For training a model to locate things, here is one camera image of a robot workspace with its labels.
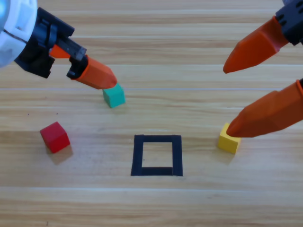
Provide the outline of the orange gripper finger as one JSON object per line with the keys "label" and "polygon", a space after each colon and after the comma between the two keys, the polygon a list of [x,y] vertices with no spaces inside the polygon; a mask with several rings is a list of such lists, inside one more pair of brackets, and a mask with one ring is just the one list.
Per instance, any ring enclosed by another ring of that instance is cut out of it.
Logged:
{"label": "orange gripper finger", "polygon": [[227,134],[253,138],[283,130],[303,120],[303,80],[272,91],[246,106],[230,123]]}

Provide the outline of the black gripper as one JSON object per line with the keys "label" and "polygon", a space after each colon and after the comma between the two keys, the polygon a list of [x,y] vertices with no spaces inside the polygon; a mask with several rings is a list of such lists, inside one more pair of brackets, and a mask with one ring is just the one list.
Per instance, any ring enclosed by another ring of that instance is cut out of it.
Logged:
{"label": "black gripper", "polygon": [[239,41],[223,71],[231,73],[261,64],[289,43],[303,43],[303,0],[283,0],[284,6],[265,24]]}
{"label": "black gripper", "polygon": [[34,30],[24,50],[15,59],[23,70],[48,78],[55,58],[69,59],[67,77],[95,89],[117,84],[112,70],[86,55],[87,49],[70,39],[74,28],[41,7],[37,10]]}

